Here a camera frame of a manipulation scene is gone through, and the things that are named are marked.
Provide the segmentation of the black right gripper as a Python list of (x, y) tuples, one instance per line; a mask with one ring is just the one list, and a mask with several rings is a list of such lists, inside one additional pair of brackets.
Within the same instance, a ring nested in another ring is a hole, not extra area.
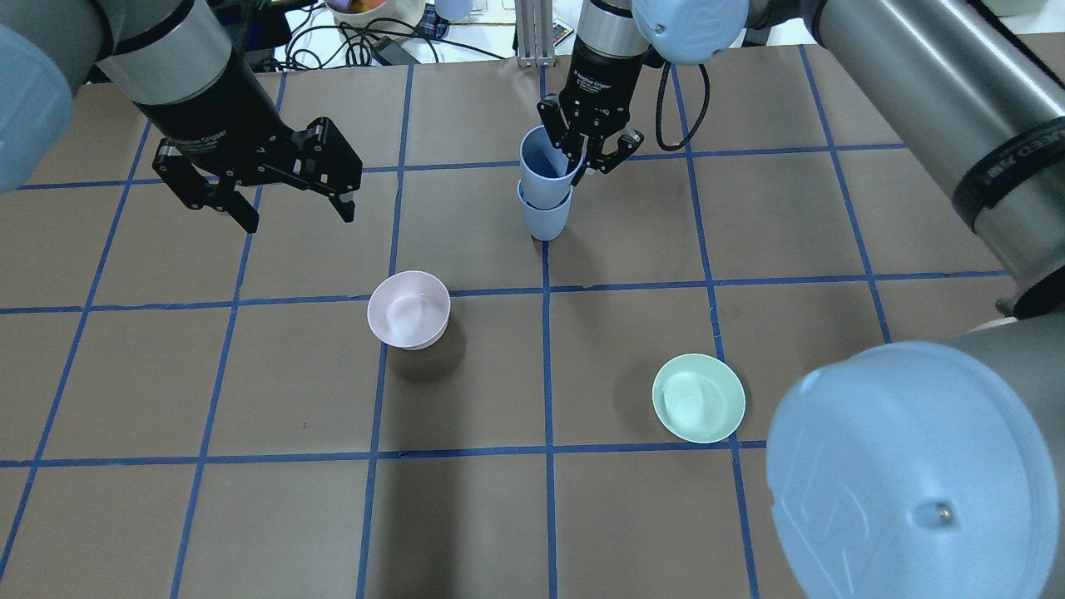
[(570, 187), (577, 187), (586, 171), (610, 173), (642, 145), (643, 134), (629, 122), (643, 65), (643, 54), (606, 56), (597, 50), (575, 50), (562, 90), (537, 102), (548, 137), (567, 158)]

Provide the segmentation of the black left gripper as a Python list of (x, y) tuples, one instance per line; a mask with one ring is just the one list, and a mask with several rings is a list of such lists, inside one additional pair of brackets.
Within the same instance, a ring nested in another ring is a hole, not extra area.
[(363, 162), (328, 117), (304, 130), (278, 126), (237, 126), (193, 141), (164, 137), (152, 161), (155, 174), (180, 168), (204, 171), (220, 179), (203, 181), (203, 205), (228, 215), (247, 234), (258, 231), (260, 215), (237, 187), (297, 187), (329, 196), (344, 223), (354, 223), (354, 194), (362, 183)]

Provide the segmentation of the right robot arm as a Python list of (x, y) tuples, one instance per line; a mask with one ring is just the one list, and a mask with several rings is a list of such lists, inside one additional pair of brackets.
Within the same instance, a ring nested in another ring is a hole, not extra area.
[(772, 414), (821, 365), (981, 324), (989, 250), (825, 49), (734, 49), (679, 158), (592, 176), (547, 244), (559, 598), (802, 598)]

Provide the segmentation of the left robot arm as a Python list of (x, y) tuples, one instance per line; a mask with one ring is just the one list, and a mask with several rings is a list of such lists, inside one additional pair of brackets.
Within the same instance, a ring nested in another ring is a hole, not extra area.
[(329, 118), (282, 122), (206, 1), (4, 1), (1, 34), (3, 193), (64, 136), (96, 67), (160, 130), (152, 167), (190, 210), (253, 234), (260, 216), (240, 189), (286, 185), (354, 220), (360, 156)]

